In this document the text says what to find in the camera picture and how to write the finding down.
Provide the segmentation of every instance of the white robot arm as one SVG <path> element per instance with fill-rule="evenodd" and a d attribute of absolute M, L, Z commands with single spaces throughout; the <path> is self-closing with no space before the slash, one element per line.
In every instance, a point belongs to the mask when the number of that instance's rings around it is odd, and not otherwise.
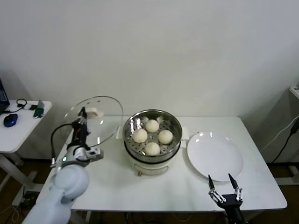
<path fill-rule="evenodd" d="M 56 174 L 52 177 L 50 193 L 32 208 L 23 224 L 67 224 L 71 217 L 71 206 L 89 184 L 89 175 L 84 167 L 103 158 L 99 149 L 90 148 L 85 143 L 88 130 L 84 107 L 71 125 L 74 132 L 66 155 L 56 163 L 55 159 L 52 160 Z"/>

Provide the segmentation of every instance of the steamed bun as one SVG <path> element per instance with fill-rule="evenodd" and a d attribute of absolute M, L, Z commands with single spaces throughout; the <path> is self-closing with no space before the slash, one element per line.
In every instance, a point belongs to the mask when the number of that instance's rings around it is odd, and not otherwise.
<path fill-rule="evenodd" d="M 142 143 L 148 138 L 148 133 L 144 129 L 138 129 L 133 134 L 133 140 L 136 143 Z"/>
<path fill-rule="evenodd" d="M 158 135 L 159 141 L 165 145 L 168 145 L 169 143 L 171 143 L 172 138 L 173 138 L 173 134 L 168 130 L 163 130 Z"/>
<path fill-rule="evenodd" d="M 154 133 L 159 130 L 159 123 L 156 120 L 149 120 L 145 124 L 145 129 L 150 133 Z"/>
<path fill-rule="evenodd" d="M 155 142 L 150 142 L 146 145 L 144 152 L 146 155 L 159 155 L 160 146 Z"/>

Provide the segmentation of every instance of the power strip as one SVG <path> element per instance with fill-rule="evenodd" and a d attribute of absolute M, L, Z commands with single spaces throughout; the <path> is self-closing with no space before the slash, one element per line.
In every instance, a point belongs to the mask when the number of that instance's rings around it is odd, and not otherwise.
<path fill-rule="evenodd" d="M 290 91 L 292 92 L 292 94 L 294 94 L 299 99 L 299 87 L 291 86 Z"/>

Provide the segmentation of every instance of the black cable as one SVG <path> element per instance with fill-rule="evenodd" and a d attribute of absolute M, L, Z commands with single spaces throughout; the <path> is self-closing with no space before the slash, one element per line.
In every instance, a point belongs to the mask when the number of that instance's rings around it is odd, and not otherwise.
<path fill-rule="evenodd" d="M 144 215 L 144 213 L 141 213 L 141 217 L 142 217 L 142 220 L 144 220 L 144 222 L 150 222 L 150 221 L 152 221 L 154 218 L 156 218 L 156 216 L 154 216 L 154 217 L 152 217 L 152 218 L 149 218 L 149 219 L 146 219 L 146 220 L 145 220 L 145 215 Z"/>
<path fill-rule="evenodd" d="M 162 224 L 161 222 L 159 221 L 156 221 L 156 220 L 151 220 L 151 221 L 141 221 L 141 222 L 135 222 L 134 220 L 134 214 L 133 212 L 131 213 L 131 219 L 132 219 L 132 223 L 133 224 Z"/>
<path fill-rule="evenodd" d="M 272 163 L 275 162 L 275 160 L 277 160 L 277 158 L 280 156 L 280 154 L 282 153 L 282 151 L 285 149 L 286 145 L 288 144 L 288 141 L 290 139 L 290 137 L 293 135 L 293 133 L 291 132 L 289 137 L 286 139 L 285 145 L 282 147 L 282 149 L 280 150 L 279 154 L 276 156 L 276 158 L 272 161 Z"/>
<path fill-rule="evenodd" d="M 24 218 L 26 217 L 26 215 L 23 213 L 22 207 L 20 207 L 20 215 L 23 216 Z"/>
<path fill-rule="evenodd" d="M 36 194 L 26 194 L 25 200 L 20 204 L 22 209 L 31 209 L 36 204 L 37 196 Z"/>
<path fill-rule="evenodd" d="M 104 212 L 100 213 L 100 222 L 99 224 L 104 224 Z"/>
<path fill-rule="evenodd" d="M 25 197 L 25 186 L 23 186 L 22 198 Z"/>
<path fill-rule="evenodd" d="M 128 212 L 124 212 L 123 215 L 125 216 L 125 224 L 127 224 L 129 214 L 128 214 Z"/>
<path fill-rule="evenodd" d="M 20 100 L 25 101 L 25 104 L 20 104 L 20 103 L 19 103 Z M 27 100 L 22 99 L 22 98 L 17 99 L 17 105 L 21 105 L 20 108 L 19 108 L 18 110 L 16 110 L 16 111 L 3 111 L 2 113 L 16 113 L 16 112 L 18 112 L 19 110 L 23 109 L 23 108 L 27 105 Z"/>
<path fill-rule="evenodd" d="M 289 167 L 289 166 L 297 166 L 299 167 L 299 162 L 275 162 L 275 163 L 271 163 L 271 162 L 268 162 L 267 163 L 267 166 L 275 166 L 275 167 Z"/>
<path fill-rule="evenodd" d="M 286 139 L 285 145 L 282 147 L 282 149 L 280 150 L 279 154 L 276 156 L 276 158 L 272 161 L 272 163 L 275 162 L 275 160 L 277 160 L 277 158 L 280 156 L 280 154 L 283 152 L 283 150 L 285 149 L 286 145 L 288 144 L 289 139 L 291 138 L 291 136 L 293 134 L 295 134 L 299 129 L 299 118 L 295 121 L 295 123 L 293 124 L 293 127 L 290 130 L 290 135 L 289 137 Z"/>
<path fill-rule="evenodd" d="M 215 220 L 214 222 L 212 222 L 212 224 L 217 224 L 218 220 L 223 217 L 223 214 L 220 214 Z"/>
<path fill-rule="evenodd" d="M 55 132 L 64 126 L 72 126 L 72 125 L 71 124 L 63 124 L 61 126 L 58 126 L 57 128 L 54 129 L 54 131 L 51 134 L 51 152 L 52 152 L 52 158 L 54 158 L 55 160 L 56 160 L 56 154 L 55 154 L 55 150 L 54 150 L 53 137 L 54 137 Z"/>
<path fill-rule="evenodd" d="M 172 213 L 172 215 L 173 215 L 173 217 L 176 218 L 176 220 L 178 220 L 178 221 L 181 222 L 181 223 L 184 223 L 184 222 L 189 221 L 189 219 L 192 217 L 192 213 L 190 213 L 190 214 L 189 214 L 186 218 L 184 218 L 184 219 L 180 219 L 180 218 L 178 218 L 174 213 Z"/>

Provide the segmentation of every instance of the laptop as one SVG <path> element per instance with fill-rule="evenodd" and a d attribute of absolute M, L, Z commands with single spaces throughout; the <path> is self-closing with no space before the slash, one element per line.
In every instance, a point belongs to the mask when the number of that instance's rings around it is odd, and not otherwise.
<path fill-rule="evenodd" d="M 5 93 L 5 90 L 3 88 L 1 79 L 0 79 L 0 114 L 3 113 L 3 111 L 6 110 L 9 106 L 9 100 L 7 98 L 7 95 Z"/>

